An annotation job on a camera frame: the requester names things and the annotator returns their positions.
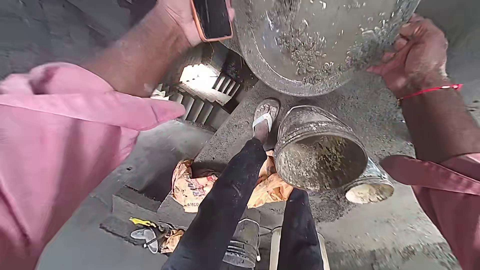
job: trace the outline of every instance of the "stair step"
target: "stair step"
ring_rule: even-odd
[[[225,94],[229,95],[236,84],[237,83],[234,80],[232,80],[230,84],[225,88],[226,89]]]
[[[213,105],[210,103],[205,103],[204,106],[202,107],[202,110],[198,114],[197,123],[202,123],[205,124],[205,122],[208,119],[208,116],[210,116],[210,113],[212,112]]]
[[[235,95],[235,93],[238,91],[238,89],[240,88],[241,84],[236,84],[235,87],[233,88],[233,90],[228,93],[227,95],[233,97]]]
[[[185,114],[181,117],[183,120],[187,118],[194,102],[195,102],[194,98],[187,95],[183,96],[183,99],[181,101],[181,104],[185,107]]]
[[[203,100],[195,98],[192,106],[190,107],[190,111],[185,119],[192,122],[197,122],[198,115],[200,114],[200,111],[202,110],[204,104],[205,103],[203,102]]]
[[[213,89],[220,91],[220,87],[222,86],[223,81],[225,81],[225,76],[220,75],[216,80]]]
[[[181,101],[183,99],[183,95],[180,94],[180,93],[175,93],[175,94],[171,95],[168,99],[171,100],[171,101],[177,102],[177,103],[181,103]]]
[[[225,80],[223,80],[223,82],[220,86],[219,91],[225,94],[225,92],[227,91],[227,86],[230,84],[231,81],[232,81],[232,79],[225,78]]]

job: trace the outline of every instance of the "black trousers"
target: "black trousers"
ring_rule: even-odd
[[[218,270],[266,160],[258,139],[234,156],[198,208],[163,270]],[[287,201],[278,270],[322,270],[308,194],[294,189]]]

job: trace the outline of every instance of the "pink shirt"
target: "pink shirt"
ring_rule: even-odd
[[[0,83],[0,265],[32,270],[81,201],[131,152],[139,131],[184,113],[122,94],[72,64]],[[417,200],[464,270],[480,269],[480,154],[442,165],[406,156],[382,163]]]
[[[181,104],[114,91],[73,64],[0,83],[0,265],[32,270],[73,211],[131,152],[137,135]]]

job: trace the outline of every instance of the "metal container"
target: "metal container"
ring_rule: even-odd
[[[419,1],[236,0],[232,7],[238,41],[230,47],[271,88],[291,96],[323,95],[375,64]],[[285,33],[299,44],[285,47]],[[307,73],[299,73],[299,63],[308,65]]]
[[[376,203],[393,195],[394,187],[388,180],[388,174],[368,158],[368,164],[362,175],[343,187],[345,197],[353,203]]]
[[[280,123],[275,164],[290,185],[320,192],[357,179],[367,166],[367,154],[336,116],[302,105],[291,108]]]
[[[260,225],[250,219],[240,220],[232,240],[223,256],[223,261],[234,266],[255,267],[260,244]]]

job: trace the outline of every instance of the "cement bucket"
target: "cement bucket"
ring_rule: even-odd
[[[280,177],[292,186],[316,192],[357,179],[367,154],[353,130],[315,106],[291,108],[282,120],[275,146]]]
[[[260,244],[260,225],[250,219],[240,220],[232,240],[223,256],[223,261],[234,266],[255,267]]]
[[[388,180],[388,174],[368,158],[368,164],[362,175],[343,187],[345,197],[353,203],[376,203],[393,195],[394,187]]]

